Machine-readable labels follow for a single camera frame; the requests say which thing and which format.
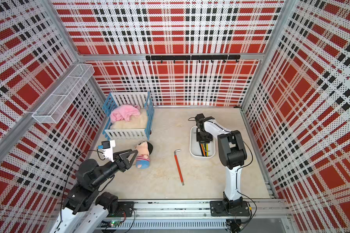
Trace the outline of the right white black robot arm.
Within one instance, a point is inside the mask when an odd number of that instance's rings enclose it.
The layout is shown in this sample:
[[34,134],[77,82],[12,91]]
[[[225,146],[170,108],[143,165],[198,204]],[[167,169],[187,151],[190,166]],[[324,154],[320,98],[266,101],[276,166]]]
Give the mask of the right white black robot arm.
[[238,130],[230,130],[220,125],[215,118],[203,114],[195,116],[196,142],[201,146],[201,154],[207,155],[206,146],[217,141],[221,164],[226,168],[226,187],[223,192],[223,209],[229,215],[243,207],[241,194],[241,173],[248,157],[245,143]]

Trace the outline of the red sleeve hex key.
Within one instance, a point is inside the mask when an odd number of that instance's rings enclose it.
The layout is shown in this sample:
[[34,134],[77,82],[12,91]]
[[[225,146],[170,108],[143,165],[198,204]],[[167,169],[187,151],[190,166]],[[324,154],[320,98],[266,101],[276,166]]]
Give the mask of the red sleeve hex key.
[[180,178],[181,184],[182,184],[182,186],[184,186],[184,179],[183,179],[183,176],[182,176],[182,173],[181,173],[179,160],[178,160],[178,156],[177,156],[177,153],[180,152],[180,151],[181,151],[181,149],[176,149],[174,151],[174,158],[175,158],[175,161],[176,161],[177,170],[178,170],[178,173],[179,173],[179,178]]

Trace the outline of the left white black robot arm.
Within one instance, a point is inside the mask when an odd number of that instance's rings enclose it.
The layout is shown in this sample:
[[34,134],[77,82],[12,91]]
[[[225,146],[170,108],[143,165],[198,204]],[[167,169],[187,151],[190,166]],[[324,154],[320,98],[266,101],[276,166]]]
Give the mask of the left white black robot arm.
[[118,214],[118,197],[103,192],[100,186],[112,181],[115,174],[129,170],[139,152],[124,150],[113,154],[113,161],[98,165],[94,159],[84,161],[75,176],[76,185],[62,202],[51,233],[92,233],[109,215]]

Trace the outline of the orange sleeve hex key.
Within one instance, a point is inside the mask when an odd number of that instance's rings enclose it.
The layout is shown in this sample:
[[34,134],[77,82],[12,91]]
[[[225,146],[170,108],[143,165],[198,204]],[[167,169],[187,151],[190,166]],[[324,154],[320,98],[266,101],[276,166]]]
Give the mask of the orange sleeve hex key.
[[206,154],[205,154],[205,143],[200,143],[200,148],[201,148],[201,150],[202,150],[202,155],[203,155],[204,157],[207,157]]

